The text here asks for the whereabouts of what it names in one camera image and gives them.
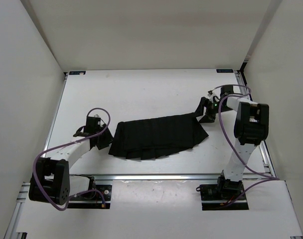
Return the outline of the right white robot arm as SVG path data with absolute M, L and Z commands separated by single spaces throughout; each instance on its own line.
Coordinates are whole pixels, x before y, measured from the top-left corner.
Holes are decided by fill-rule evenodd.
M 219 86 L 220 96 L 213 90 L 208 91 L 208 96 L 201 98 L 194 112 L 197 117 L 202 117 L 199 123 L 213 123 L 218 117 L 222 132 L 232 148 L 229 162 L 220 176 L 225 182 L 216 186 L 216 194 L 221 199 L 227 199 L 234 193 L 234 187 L 229 182 L 242 181 L 245 169 L 261 177 L 271 178 L 248 167 L 252 153 L 268 137 L 270 107 L 248 99 L 247 95 L 235 93 L 235 86 L 235 84 Z M 229 139 L 222 121 L 221 114 L 228 111 L 236 112 L 234 143 Z

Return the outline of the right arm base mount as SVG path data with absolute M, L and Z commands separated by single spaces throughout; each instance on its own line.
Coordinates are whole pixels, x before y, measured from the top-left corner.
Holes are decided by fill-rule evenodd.
M 200 184 L 202 211 L 249 210 L 242 181 L 233 182 L 219 177 L 216 184 Z

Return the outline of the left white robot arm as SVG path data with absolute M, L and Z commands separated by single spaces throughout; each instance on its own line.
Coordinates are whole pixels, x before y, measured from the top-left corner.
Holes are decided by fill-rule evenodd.
M 54 150 L 51 157 L 39 157 L 33 166 L 28 197 L 32 201 L 66 205 L 71 199 L 102 197 L 93 176 L 72 175 L 70 168 L 94 147 L 108 147 L 113 136 L 98 115 L 87 116 L 86 124 L 73 134 L 72 143 Z

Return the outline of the black pleated skirt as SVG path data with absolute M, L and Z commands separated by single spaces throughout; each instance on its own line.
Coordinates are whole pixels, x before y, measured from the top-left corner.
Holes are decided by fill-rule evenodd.
M 193 113 L 118 123 L 109 154 L 148 160 L 192 149 L 208 138 Z

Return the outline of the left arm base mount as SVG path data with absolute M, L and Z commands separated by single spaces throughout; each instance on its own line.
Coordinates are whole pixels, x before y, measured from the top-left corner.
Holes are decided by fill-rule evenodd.
M 88 192 L 77 197 L 73 197 L 68 204 L 68 209 L 110 209 L 112 199 L 112 182 L 103 182 L 100 180 L 90 179 Z

